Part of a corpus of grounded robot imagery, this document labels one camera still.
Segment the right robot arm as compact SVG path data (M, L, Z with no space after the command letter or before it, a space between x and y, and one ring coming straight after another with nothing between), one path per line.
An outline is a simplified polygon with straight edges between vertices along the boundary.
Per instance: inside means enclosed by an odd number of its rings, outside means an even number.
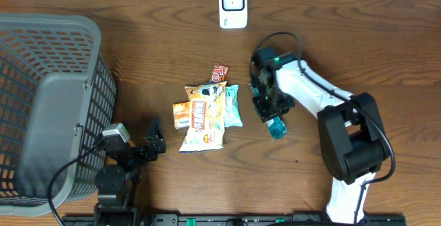
M253 103L264 123L301 104L318 123L320 153L332 175L326 213L333 223L364 218L367 190L383 161L395 159L375 99L354 95L317 75L297 54L277 55L271 47L254 51L250 61Z

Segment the blue Listerine mouthwash bottle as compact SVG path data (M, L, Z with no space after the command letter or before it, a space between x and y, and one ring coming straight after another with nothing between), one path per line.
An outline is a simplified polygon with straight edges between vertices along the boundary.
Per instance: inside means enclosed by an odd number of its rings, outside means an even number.
M250 86L252 93L254 95L254 98L262 98L258 88L255 88L254 86ZM280 119L280 117L275 117L273 119L269 119L265 121L265 124L269 128L269 133L271 134L271 137L273 139L280 139L287 133L287 128L285 127L285 124Z

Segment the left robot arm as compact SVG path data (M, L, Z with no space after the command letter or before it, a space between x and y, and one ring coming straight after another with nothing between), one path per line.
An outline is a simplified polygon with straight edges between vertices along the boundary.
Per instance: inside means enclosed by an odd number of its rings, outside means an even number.
M135 207L138 184L145 177L144 167L166 152L159 117L154 117L144 136L146 144L132 147L130 134L122 123L107 126L99 135L96 149L103 150L115 164L102 167L95 176L98 203L94 225L149 225L149 216Z

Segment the yellow red noodle packet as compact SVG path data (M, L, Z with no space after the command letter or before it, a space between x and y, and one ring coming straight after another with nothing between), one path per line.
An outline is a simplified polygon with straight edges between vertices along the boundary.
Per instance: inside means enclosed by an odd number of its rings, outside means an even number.
M189 128L179 152L223 149L226 83L185 86L189 99Z

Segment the red Top chocolate bar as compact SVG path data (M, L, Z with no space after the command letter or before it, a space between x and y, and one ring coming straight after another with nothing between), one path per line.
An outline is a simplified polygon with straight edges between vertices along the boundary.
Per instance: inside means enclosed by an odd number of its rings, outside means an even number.
M220 63L215 63L210 78L211 83L220 83L227 80L227 75L230 70L228 65L223 65Z

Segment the grey plastic shopping basket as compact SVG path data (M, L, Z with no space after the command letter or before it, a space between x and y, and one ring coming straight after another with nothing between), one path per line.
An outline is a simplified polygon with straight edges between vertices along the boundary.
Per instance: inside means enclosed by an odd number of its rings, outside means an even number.
M112 122L116 83L101 31L82 16L1 15L1 213L41 216L95 193L93 142Z

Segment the mint white snack packet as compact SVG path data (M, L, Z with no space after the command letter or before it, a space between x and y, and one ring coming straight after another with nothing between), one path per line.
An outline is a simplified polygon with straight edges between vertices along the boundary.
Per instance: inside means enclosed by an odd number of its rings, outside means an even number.
M239 85L237 84L226 87L225 127L243 126L238 108L238 89Z

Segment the small orange snack box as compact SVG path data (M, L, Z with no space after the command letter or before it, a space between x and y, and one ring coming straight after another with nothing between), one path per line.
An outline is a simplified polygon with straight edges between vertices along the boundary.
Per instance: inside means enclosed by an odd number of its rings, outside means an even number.
M190 104L188 102L173 104L174 127L179 130L190 125Z

